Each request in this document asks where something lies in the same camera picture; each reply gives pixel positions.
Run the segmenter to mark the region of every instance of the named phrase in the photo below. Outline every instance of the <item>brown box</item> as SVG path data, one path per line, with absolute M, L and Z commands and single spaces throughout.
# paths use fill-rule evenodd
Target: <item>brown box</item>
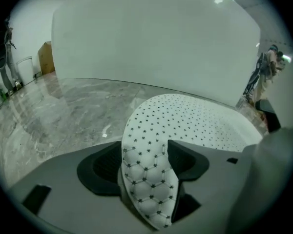
M 43 75 L 52 73 L 55 71 L 50 41 L 46 41 L 42 45 L 42 47 L 38 51 L 38 56 L 39 56 L 41 72 Z

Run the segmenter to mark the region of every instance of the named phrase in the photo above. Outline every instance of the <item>white dotted pad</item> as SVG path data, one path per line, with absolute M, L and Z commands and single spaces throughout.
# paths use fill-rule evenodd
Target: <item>white dotted pad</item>
M 238 112 L 194 97 L 160 95 L 140 105 L 124 130 L 122 175 L 135 208 L 157 229 L 171 225 L 178 193 L 169 139 L 241 152 L 261 135 Z

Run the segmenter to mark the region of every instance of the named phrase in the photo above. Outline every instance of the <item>beige pants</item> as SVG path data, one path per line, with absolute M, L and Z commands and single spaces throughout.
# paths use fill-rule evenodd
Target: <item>beige pants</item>
M 254 103 L 256 103 L 257 101 L 261 99 L 267 98 L 267 96 L 265 95 L 265 91 L 267 90 L 267 88 L 270 86 L 271 83 L 272 81 L 270 79 L 267 79 L 265 81 L 265 76 L 260 75 L 257 87 L 254 89 L 254 92 L 253 92 Z

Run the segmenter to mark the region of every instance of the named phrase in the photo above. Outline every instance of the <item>gray tiled floor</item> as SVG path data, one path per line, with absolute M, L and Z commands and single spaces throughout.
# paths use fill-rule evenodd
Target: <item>gray tiled floor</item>
M 58 80 L 55 73 L 26 85 L 0 109 L 3 186 L 11 187 L 51 157 L 121 140 L 126 121 L 142 102 L 169 93 L 186 95 L 121 81 Z M 257 112 L 243 101 L 238 105 L 237 110 L 265 133 Z

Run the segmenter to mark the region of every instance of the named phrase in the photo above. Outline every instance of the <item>hexagonal pattern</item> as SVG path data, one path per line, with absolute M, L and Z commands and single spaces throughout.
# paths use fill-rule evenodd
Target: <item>hexagonal pattern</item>
M 178 193 L 169 139 L 241 152 L 261 136 L 241 114 L 210 101 L 167 94 L 141 104 L 124 130 L 122 175 L 135 208 L 157 229 L 171 225 Z

